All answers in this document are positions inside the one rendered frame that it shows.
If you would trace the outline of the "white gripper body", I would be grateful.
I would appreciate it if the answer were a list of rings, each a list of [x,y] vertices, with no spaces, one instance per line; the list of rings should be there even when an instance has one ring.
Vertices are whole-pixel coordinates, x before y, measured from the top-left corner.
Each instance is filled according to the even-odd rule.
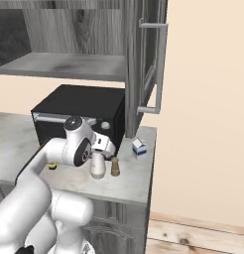
[[[96,133],[92,144],[92,151],[102,154],[106,159],[114,156],[116,147],[108,136]]]

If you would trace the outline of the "grey base cabinet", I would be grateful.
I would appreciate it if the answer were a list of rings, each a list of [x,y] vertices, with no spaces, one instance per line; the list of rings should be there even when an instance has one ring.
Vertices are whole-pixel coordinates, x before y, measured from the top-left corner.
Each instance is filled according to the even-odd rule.
[[[96,254],[145,254],[151,187],[134,184],[119,190],[63,188],[93,201],[92,220],[83,227]]]

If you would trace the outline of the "grey wooden cabinet door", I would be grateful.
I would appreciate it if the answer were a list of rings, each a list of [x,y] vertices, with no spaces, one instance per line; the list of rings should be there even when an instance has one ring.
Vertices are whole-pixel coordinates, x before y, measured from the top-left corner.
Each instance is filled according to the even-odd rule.
[[[128,138],[136,136],[144,114],[137,113],[137,108],[156,104],[156,77],[152,75],[149,88],[145,83],[155,66],[159,31],[140,28],[139,20],[167,24],[167,10],[168,0],[125,0],[125,135]]]

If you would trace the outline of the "grey wooden open cabinet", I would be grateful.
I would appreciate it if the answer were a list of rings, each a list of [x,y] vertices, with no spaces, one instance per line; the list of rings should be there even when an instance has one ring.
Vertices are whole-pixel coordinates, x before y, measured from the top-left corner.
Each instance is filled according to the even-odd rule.
[[[123,81],[124,0],[0,0],[23,22],[27,48],[0,74]]]

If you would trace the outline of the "brown pepper shaker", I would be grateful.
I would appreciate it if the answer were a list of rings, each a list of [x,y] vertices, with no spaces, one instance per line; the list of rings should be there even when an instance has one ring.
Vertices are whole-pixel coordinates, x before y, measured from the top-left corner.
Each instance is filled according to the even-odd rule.
[[[112,166],[111,166],[111,175],[113,177],[118,177],[120,175],[120,169],[119,169],[119,164],[118,164],[119,160],[117,157],[113,157],[111,159],[111,163],[112,163]]]

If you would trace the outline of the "blue and white milk carton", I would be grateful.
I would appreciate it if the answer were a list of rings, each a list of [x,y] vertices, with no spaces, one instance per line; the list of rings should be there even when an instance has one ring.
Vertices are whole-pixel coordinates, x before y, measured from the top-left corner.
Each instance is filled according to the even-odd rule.
[[[133,154],[136,158],[147,153],[147,144],[144,140],[136,138],[132,143]]]

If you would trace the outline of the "black toaster oven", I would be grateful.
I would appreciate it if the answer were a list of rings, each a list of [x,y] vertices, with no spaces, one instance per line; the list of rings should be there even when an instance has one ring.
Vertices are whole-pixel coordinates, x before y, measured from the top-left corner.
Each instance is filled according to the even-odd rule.
[[[54,137],[64,138],[64,121],[81,116],[94,119],[92,130],[108,136],[118,151],[125,134],[125,89],[62,84],[31,114],[41,145]]]

